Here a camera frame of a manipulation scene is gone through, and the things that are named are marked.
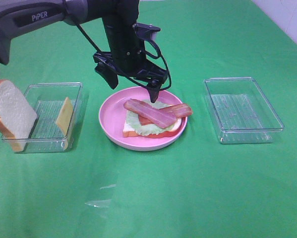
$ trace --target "yellow cheese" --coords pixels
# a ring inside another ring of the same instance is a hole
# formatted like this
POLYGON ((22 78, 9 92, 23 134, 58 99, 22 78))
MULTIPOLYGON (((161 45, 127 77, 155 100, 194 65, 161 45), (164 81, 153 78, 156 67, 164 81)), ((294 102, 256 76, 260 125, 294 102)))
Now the yellow cheese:
POLYGON ((68 97, 65 98, 64 103, 60 109, 59 115, 56 119, 56 125, 60 128, 64 136, 67 136, 65 140, 64 149, 68 147, 68 142, 70 141, 71 134, 67 135, 70 120, 73 113, 73 105, 68 97))

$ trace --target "clear plastic container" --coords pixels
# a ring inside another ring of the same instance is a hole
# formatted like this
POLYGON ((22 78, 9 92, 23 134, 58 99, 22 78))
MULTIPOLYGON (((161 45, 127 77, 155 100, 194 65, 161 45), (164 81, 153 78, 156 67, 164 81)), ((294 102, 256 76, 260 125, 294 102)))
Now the clear plastic container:
POLYGON ((210 78, 205 101, 223 144, 271 143, 284 125, 255 79, 210 78))
POLYGON ((40 83, 29 85, 24 93, 28 103, 36 111, 38 119, 29 138, 7 139, 3 142, 26 142, 21 153, 63 152, 72 147, 72 130, 82 105, 82 83, 40 83), (56 125, 56 119, 66 97, 72 102, 73 113, 67 134, 64 136, 56 125))

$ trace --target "bread slice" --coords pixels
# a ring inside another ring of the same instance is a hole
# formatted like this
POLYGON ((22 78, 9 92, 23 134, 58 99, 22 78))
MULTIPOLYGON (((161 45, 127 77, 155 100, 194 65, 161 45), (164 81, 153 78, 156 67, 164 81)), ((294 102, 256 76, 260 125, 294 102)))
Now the bread slice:
MULTIPOLYGON (((180 125, 181 125, 181 118, 177 118, 177 121, 174 123, 174 126, 171 130, 167 130, 159 134, 145 135, 144 137, 162 138, 165 136, 167 137, 174 136, 180 131, 180 125)), ((138 135, 136 131, 131 127, 131 125, 125 122, 123 127, 123 137, 135 137, 135 136, 141 136, 141 135, 138 135)))
MULTIPOLYGON (((37 119, 22 92, 9 80, 0 80, 0 132, 7 139, 28 138, 37 119)), ((24 150, 26 142, 11 142, 13 151, 24 150)))

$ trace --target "green tablecloth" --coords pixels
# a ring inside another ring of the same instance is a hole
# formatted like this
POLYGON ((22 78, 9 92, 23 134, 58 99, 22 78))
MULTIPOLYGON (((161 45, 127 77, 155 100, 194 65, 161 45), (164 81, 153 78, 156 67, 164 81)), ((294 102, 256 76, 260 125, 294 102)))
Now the green tablecloth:
MULTIPOLYGON (((297 46, 249 0, 140 3, 157 36, 170 92, 194 110, 182 136, 152 152, 112 143, 98 122, 116 90, 94 72, 94 49, 55 23, 12 41, 0 78, 75 82, 88 95, 66 153, 14 154, 0 139, 0 238, 297 238, 297 46), (209 77, 252 76, 286 128, 271 144, 222 145, 203 100, 209 77), (87 201, 102 201, 92 207, 87 201)), ((83 25, 108 50, 102 21, 83 25)))

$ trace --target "black cable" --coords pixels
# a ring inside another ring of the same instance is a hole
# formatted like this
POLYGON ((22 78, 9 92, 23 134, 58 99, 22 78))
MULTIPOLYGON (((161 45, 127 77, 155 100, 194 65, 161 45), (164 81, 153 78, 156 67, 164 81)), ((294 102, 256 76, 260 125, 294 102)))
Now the black cable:
POLYGON ((144 84, 141 84, 141 83, 137 82, 136 80, 132 79, 123 70, 121 70, 120 67, 117 64, 115 64, 115 62, 113 60, 111 60, 107 55, 105 55, 104 52, 100 50, 100 48, 94 43, 94 41, 90 38, 90 36, 85 32, 85 30, 77 22, 77 20, 75 19, 74 16, 71 16, 71 20, 76 25, 76 27, 79 29, 79 31, 83 34, 83 36, 88 40, 88 42, 97 50, 97 52, 100 53, 101 56, 103 56, 108 62, 110 62, 115 67, 116 71, 120 72, 123 77, 127 78, 129 81, 131 81, 132 83, 134 83, 134 84, 136 84, 138 86, 141 86, 141 87, 143 87, 143 88, 145 88, 147 90, 152 90, 152 91, 156 91, 156 92, 163 91, 163 90, 169 89, 171 87, 171 85, 172 85, 171 76, 170 76, 170 73, 169 73, 169 69, 168 69, 166 60, 165 60, 165 58, 163 57, 162 54, 161 54, 161 58, 162 58, 162 60, 163 60, 163 62, 165 64, 165 67, 166 67, 167 75, 168 75, 168 78, 169 78, 169 85, 167 87, 161 88, 161 89, 155 89, 155 88, 147 87, 144 84))

